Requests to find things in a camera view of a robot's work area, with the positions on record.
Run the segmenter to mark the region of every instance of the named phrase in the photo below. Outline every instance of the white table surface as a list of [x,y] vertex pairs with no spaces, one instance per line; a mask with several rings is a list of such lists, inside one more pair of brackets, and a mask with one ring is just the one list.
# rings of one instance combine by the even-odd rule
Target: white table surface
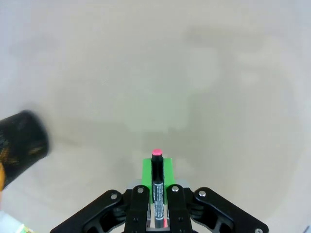
[[0,118],[36,111],[48,157],[3,210],[48,233],[141,176],[153,148],[192,189],[265,222],[311,220],[310,1],[0,1]]

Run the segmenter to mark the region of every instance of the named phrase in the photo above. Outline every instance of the marker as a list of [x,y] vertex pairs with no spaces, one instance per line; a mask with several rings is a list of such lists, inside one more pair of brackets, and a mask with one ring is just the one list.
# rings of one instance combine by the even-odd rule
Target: marker
[[164,173],[161,149],[154,149],[151,158],[152,191],[155,204],[155,228],[164,227]]

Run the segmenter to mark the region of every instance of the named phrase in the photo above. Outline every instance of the black cylinder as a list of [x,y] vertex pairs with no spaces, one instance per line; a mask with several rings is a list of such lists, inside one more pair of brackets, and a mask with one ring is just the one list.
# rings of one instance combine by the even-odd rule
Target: black cylinder
[[0,121],[0,163],[6,187],[49,151],[46,130],[31,111],[22,111]]

